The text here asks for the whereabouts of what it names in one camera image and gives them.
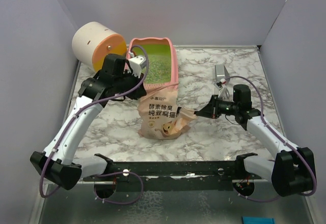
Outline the clear plastic litter scoop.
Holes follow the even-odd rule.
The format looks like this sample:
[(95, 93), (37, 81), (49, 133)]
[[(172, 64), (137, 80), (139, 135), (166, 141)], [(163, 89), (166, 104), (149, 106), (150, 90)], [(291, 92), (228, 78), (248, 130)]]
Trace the clear plastic litter scoop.
[(222, 78), (226, 79), (228, 81), (229, 73), (225, 67), (224, 64), (216, 64), (214, 67), (214, 73), (215, 73), (215, 82), (220, 81)]

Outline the beige cat litter bag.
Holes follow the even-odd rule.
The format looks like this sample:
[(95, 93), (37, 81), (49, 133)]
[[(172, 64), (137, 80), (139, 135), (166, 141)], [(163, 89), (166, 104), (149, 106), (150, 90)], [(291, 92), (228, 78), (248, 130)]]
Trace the beige cat litter bag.
[(186, 133), (195, 111), (177, 105), (178, 84), (171, 83), (147, 91), (139, 99), (138, 112), (142, 123), (138, 131), (148, 139), (171, 140)]

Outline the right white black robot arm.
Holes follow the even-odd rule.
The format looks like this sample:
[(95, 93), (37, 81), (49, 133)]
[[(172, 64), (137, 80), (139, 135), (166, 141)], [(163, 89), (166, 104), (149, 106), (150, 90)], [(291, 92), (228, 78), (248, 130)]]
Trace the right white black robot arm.
[(255, 153), (238, 155), (234, 166), (234, 173), (238, 178), (257, 175), (272, 183), (281, 197), (316, 191), (313, 152), (308, 147), (300, 148), (275, 131), (262, 112), (252, 107), (251, 90), (247, 85), (234, 85), (232, 101), (213, 95), (209, 103), (195, 112), (195, 115), (211, 119), (221, 115), (233, 116), (274, 157), (273, 161), (269, 161)]

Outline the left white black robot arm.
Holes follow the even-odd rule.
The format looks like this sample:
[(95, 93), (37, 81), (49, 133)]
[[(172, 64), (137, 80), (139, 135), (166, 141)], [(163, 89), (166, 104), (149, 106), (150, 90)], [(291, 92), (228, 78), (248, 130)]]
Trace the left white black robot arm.
[(96, 175), (108, 180), (113, 169), (102, 156), (74, 163), (76, 149), (93, 120), (108, 101), (137, 100), (146, 95), (143, 82), (149, 71), (146, 55), (125, 58), (108, 54), (102, 68), (81, 83), (75, 104), (54, 139), (42, 152), (33, 152), (30, 162), (40, 174), (65, 190), (72, 189), (84, 177)]

